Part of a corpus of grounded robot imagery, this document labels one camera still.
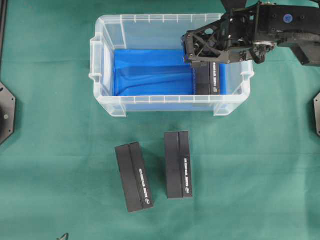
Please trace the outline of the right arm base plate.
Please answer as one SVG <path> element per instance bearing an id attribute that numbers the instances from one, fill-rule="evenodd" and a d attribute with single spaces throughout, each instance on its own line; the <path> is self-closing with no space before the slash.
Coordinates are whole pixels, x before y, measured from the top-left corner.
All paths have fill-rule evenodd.
<path id="1" fill-rule="evenodd" d="M 320 92 L 313 99 L 316 134 L 320 136 Z"/>

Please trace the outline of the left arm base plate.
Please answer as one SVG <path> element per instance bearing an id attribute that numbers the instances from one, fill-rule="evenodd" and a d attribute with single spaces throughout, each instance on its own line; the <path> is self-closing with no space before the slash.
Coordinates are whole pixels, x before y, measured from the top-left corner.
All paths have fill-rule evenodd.
<path id="1" fill-rule="evenodd" d="M 0 83 L 0 144 L 15 130 L 16 97 Z"/>

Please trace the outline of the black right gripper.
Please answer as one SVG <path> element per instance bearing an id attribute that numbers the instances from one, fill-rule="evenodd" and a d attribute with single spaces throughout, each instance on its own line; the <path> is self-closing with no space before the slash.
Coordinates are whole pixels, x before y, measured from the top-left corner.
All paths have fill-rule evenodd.
<path id="1" fill-rule="evenodd" d="M 213 23 L 188 30 L 181 37 L 184 62 L 198 68 L 252 61 L 256 15 L 256 7 L 233 8 Z"/>

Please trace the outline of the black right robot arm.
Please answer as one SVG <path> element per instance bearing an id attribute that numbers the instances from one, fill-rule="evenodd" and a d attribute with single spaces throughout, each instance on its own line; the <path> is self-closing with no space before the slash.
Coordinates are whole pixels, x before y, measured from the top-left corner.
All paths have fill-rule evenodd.
<path id="1" fill-rule="evenodd" d="M 181 38 L 184 62 L 262 64 L 275 47 L 289 48 L 303 66 L 320 65 L 319 7 L 224 0 L 225 14 Z"/>

